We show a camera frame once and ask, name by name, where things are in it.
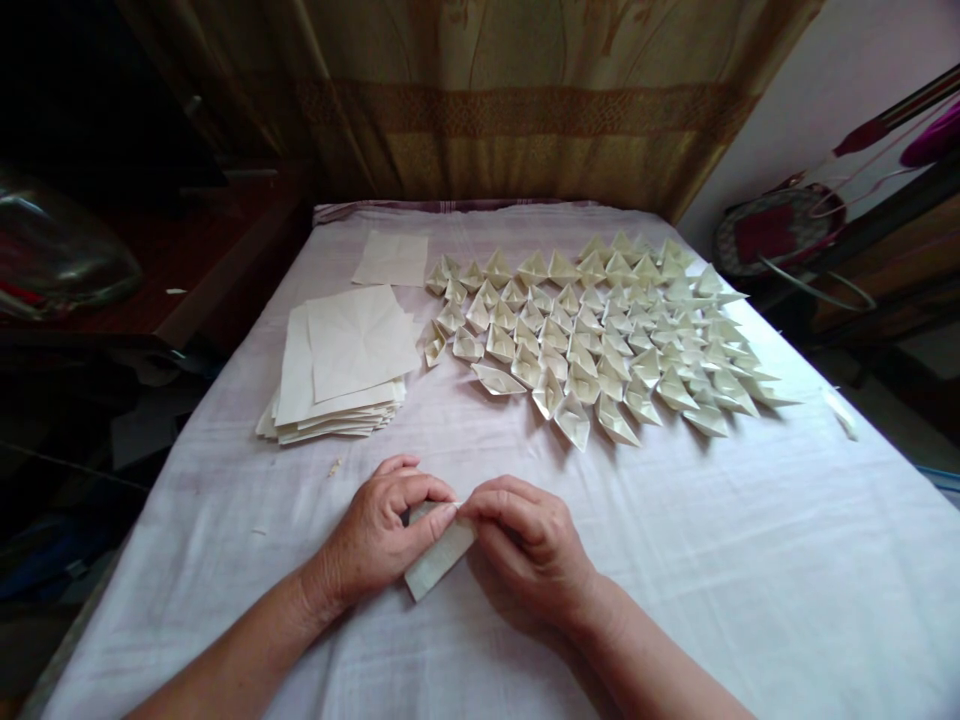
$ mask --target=fabric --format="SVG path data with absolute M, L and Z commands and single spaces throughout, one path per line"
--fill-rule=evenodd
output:
M 121 0 L 221 152 L 336 201 L 590 198 L 676 219 L 823 0 Z
M 350 289 L 357 237 L 429 234 L 431 264 L 499 246 L 516 267 L 535 250 L 572 257 L 594 233 L 609 242 L 621 228 L 658 249 L 671 232 L 652 215 L 569 205 L 367 208 L 316 228 L 177 440 L 47 716 L 130 710 L 309 558 L 357 487 L 400 452 L 460 499 L 504 473 L 562 497 L 598 570 L 758 717 L 954 715 L 960 515 L 855 410 L 860 441 L 848 440 L 823 401 L 826 381 L 745 302 L 726 312 L 784 378 L 778 390 L 805 404 L 733 416 L 726 439 L 706 440 L 663 409 L 664 427 L 641 428 L 642 448 L 614 446 L 592 420 L 581 454 L 528 396 L 490 398 L 449 351 L 407 376 L 406 403 L 370 438 L 290 449 L 254 438 L 290 309 Z M 418 323 L 442 306 L 422 289 L 396 292 Z M 610 713 L 574 648 L 519 605 L 475 546 L 420 603 L 401 581 L 356 608 L 310 648 L 268 715 Z

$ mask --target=brown curtain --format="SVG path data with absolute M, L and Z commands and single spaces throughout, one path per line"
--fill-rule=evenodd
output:
M 824 0 L 120 0 L 198 125 L 329 200 L 593 199 L 676 221 Z

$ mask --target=finger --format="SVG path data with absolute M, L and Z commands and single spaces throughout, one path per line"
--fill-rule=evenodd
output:
M 416 455 L 394 455 L 377 465 L 377 469 L 373 471 L 373 477 L 392 473 L 402 467 L 416 467 L 419 464 L 420 458 Z
M 457 517 L 457 507 L 444 503 L 433 508 L 422 518 L 403 531 L 406 547 L 403 550 L 404 569 L 423 555 L 440 539 Z
M 497 520 L 531 545 L 544 541 L 543 510 L 509 490 L 474 492 L 460 507 L 460 514 L 473 519 Z
M 541 490 L 536 485 L 531 485 L 526 480 L 521 480 L 513 475 L 501 475 L 493 480 L 487 480 L 485 483 L 477 486 L 474 492 L 480 490 L 509 490 L 532 503 L 541 503 L 547 498 L 553 497 L 553 495 L 546 490 Z

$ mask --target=bed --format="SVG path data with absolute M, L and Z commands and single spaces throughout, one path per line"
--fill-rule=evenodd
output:
M 586 453 L 528 399 L 491 400 L 449 356 L 407 377 L 396 419 L 367 439 L 290 448 L 254 424 L 277 384 L 287 315 L 350 289 L 371 229 L 430 235 L 441 253 L 513 267 L 575 255 L 596 232 L 672 228 L 592 205 L 423 212 L 355 206 L 318 225 L 193 414 L 46 714 L 118 717 L 306 560 L 385 457 L 411 452 L 466 497 L 511 473 L 561 496 L 598 569 L 759 717 L 918 718 L 960 712 L 960 514 L 852 408 L 847 438 L 827 382 L 746 303 L 727 306 L 802 405 L 737 415 L 706 440 L 669 413 L 644 447 L 594 422 Z M 688 273 L 698 271 L 702 262 Z M 396 288 L 419 323 L 440 301 Z M 339 471 L 328 474 L 337 460 Z M 398 584 L 300 661 L 276 718 L 591 717 L 613 711 L 559 634 L 524 611 L 472 549 L 419 604 Z

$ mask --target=white wall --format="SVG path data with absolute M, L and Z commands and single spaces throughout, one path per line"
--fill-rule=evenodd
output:
M 680 234 L 709 256 L 725 208 L 757 197 L 798 170 L 817 167 L 851 130 L 958 62 L 957 0 L 829 0 L 680 219 Z M 818 175 L 847 174 L 851 160 L 871 157 L 908 126 Z M 868 189 L 897 167 L 899 153 L 891 156 L 857 187 Z M 908 181 L 889 181 L 884 194 L 871 200 Z M 850 197 L 856 194 L 855 189 Z M 853 216 L 871 206 L 864 202 Z

